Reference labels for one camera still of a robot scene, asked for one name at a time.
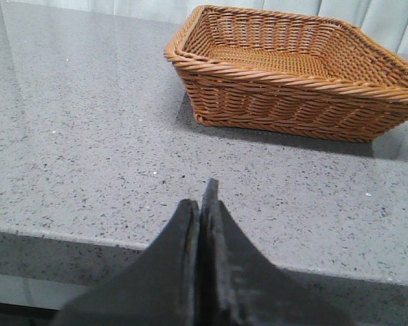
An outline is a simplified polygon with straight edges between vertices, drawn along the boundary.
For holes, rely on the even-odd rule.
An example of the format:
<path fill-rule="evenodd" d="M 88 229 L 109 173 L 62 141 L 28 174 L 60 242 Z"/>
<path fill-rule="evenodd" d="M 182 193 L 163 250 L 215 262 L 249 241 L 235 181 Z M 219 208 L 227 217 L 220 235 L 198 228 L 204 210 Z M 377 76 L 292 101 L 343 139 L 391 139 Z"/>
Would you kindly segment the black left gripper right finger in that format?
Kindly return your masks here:
<path fill-rule="evenodd" d="M 338 307 L 274 266 L 236 224 L 210 179 L 200 216 L 202 325 L 354 325 Z"/>

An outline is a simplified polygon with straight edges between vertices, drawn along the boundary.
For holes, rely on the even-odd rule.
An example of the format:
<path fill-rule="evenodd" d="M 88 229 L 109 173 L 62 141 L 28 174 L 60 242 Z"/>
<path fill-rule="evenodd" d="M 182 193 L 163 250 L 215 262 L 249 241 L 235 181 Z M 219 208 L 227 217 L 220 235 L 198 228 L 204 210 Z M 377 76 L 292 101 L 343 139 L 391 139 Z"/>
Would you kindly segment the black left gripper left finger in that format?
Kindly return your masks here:
<path fill-rule="evenodd" d="M 55 325 L 195 325 L 199 209 L 182 200 L 127 269 L 71 300 Z"/>

